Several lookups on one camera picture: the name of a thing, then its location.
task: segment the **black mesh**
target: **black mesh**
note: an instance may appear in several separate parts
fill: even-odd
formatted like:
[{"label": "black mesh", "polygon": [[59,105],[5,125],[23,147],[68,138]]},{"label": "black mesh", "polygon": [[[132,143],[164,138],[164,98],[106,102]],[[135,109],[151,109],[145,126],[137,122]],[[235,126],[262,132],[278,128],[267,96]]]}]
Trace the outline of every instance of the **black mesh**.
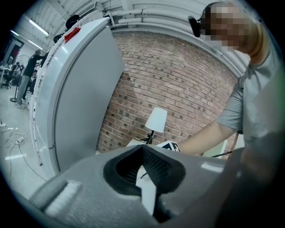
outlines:
[{"label": "black mesh", "polygon": [[157,186],[160,181],[165,179],[170,174],[171,165],[146,149],[142,150],[142,165],[147,171],[148,175],[151,177],[152,182],[155,184],[155,186]]},{"label": "black mesh", "polygon": [[142,165],[158,195],[174,191],[185,176],[185,168],[180,162],[142,145],[111,159],[104,167],[105,180],[121,194],[141,195],[135,183]]}]

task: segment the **white lamp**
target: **white lamp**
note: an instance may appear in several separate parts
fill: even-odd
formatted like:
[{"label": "white lamp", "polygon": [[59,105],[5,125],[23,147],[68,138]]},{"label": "white lamp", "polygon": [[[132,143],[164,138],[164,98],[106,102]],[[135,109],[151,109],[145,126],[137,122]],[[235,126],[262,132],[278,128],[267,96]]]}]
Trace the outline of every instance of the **white lamp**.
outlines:
[{"label": "white lamp", "polygon": [[163,133],[166,122],[167,111],[161,108],[154,108],[147,120],[146,127],[151,129],[151,134],[147,134],[148,138],[142,139],[147,144],[151,144],[154,131]]}]

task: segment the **lamp base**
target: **lamp base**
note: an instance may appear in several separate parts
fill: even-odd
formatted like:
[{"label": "lamp base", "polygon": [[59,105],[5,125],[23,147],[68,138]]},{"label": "lamp base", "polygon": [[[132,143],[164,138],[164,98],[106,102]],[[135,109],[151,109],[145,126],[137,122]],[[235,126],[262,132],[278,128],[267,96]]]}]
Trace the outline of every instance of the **lamp base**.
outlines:
[{"label": "lamp base", "polygon": [[153,136],[154,130],[151,132],[151,134],[147,134],[147,138],[141,139],[141,141],[146,142],[146,144],[152,144],[152,136]]},{"label": "lamp base", "polygon": [[10,101],[17,102],[17,98],[10,98]]}]

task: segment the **brick wall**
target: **brick wall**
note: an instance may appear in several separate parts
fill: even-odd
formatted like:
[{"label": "brick wall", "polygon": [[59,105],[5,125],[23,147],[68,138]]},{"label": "brick wall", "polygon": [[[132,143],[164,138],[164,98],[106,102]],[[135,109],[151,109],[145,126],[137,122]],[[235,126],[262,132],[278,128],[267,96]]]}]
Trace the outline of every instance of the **brick wall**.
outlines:
[{"label": "brick wall", "polygon": [[[223,110],[235,79],[198,47],[157,33],[114,33],[126,68],[106,112],[97,149],[110,151],[142,139],[153,108],[167,110],[164,133],[153,144],[181,142]],[[227,149],[234,141],[228,140]]]}]

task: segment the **white pipe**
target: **white pipe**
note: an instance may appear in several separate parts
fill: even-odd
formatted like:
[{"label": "white pipe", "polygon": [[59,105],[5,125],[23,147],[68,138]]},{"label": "white pipe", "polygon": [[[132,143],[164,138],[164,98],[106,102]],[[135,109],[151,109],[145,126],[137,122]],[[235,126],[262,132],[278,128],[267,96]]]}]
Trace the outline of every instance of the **white pipe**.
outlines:
[{"label": "white pipe", "polygon": [[169,26],[179,28],[183,31],[193,33],[190,25],[185,25],[185,24],[182,24],[176,21],[171,21],[171,20],[166,20],[166,19],[144,17],[144,18],[120,19],[118,21],[119,24],[139,23],[139,22],[169,25]]},{"label": "white pipe", "polygon": [[135,9],[135,10],[129,10],[129,11],[115,11],[112,12],[112,16],[123,16],[123,15],[129,15],[129,14],[153,14],[153,15],[160,15],[160,16],[168,16],[172,18],[176,18],[183,21],[188,21],[188,16],[186,14],[182,14],[179,12],[173,12],[171,10],[166,9]]},{"label": "white pipe", "polygon": [[186,14],[165,10],[165,9],[143,9],[142,14],[154,14],[154,15],[160,15],[160,16],[169,16],[173,17],[179,20],[188,21],[188,16]]},{"label": "white pipe", "polygon": [[[187,35],[191,38],[194,38],[194,39],[197,39],[192,33],[189,33],[189,32],[185,32],[181,29],[178,29],[178,28],[173,28],[173,27],[170,27],[170,26],[167,26],[167,25],[163,25],[163,24],[154,24],[154,23],[145,23],[145,22],[131,22],[131,23],[124,23],[124,24],[115,24],[113,27],[119,27],[119,26],[128,26],[128,25],[148,25],[148,26],[156,26],[156,27],[160,27],[160,28],[164,28],[164,29],[169,29],[169,30],[172,30],[172,31],[175,31],[175,32],[179,32],[179,33],[182,33],[184,35]],[[204,41],[204,40],[200,40],[202,42],[202,44],[206,44],[206,46],[208,46],[208,44]],[[229,60],[229,58],[224,58],[224,60],[226,62],[228,62],[228,64],[230,64],[234,69],[235,71],[239,74],[239,75],[242,75],[243,72],[240,71],[240,69],[231,61]]]},{"label": "white pipe", "polygon": [[128,11],[114,11],[112,12],[112,16],[123,16],[123,15],[129,15],[129,14],[142,14],[142,9],[134,9],[134,10],[128,10]]}]

